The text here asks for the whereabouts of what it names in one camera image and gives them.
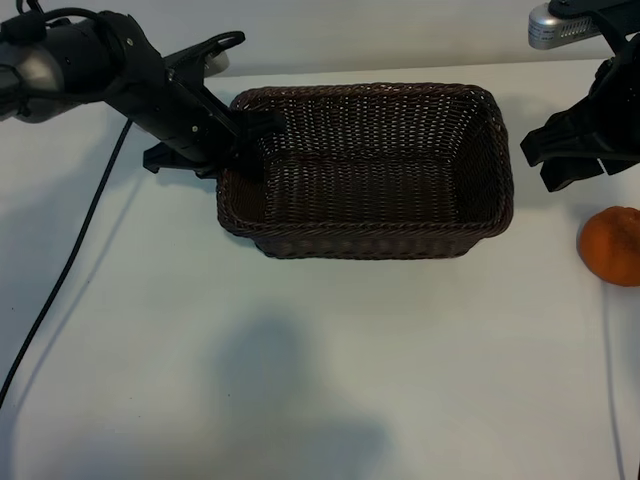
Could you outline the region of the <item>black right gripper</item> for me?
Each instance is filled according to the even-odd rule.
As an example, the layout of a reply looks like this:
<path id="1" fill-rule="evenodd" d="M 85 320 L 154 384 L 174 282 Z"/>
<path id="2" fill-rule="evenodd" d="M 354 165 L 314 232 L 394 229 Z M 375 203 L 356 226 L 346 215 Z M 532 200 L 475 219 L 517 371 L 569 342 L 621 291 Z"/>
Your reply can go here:
<path id="1" fill-rule="evenodd" d="M 593 158 L 604 151 L 602 142 L 607 155 L 600 160 L 608 174 L 639 164 L 638 44 L 627 44 L 601 64 L 589 99 L 551 115 L 520 143 L 529 166 L 544 162 L 540 176 L 550 193 L 601 175 L 603 168 Z"/>

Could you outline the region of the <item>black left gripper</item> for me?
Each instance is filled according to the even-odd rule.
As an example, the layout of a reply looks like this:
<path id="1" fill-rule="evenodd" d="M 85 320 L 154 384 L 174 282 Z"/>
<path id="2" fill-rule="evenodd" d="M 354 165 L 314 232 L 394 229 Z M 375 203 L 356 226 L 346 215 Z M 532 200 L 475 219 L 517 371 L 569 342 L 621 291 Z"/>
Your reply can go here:
<path id="1" fill-rule="evenodd" d="M 147 169 L 186 169 L 201 178 L 228 169 L 263 180 L 260 142 L 285 131 L 284 117 L 276 111 L 231 111 L 204 86 L 206 58 L 244 41 L 243 32 L 230 31 L 164 57 L 133 17 L 103 15 L 113 69 L 104 101 L 160 141 L 145 154 Z"/>

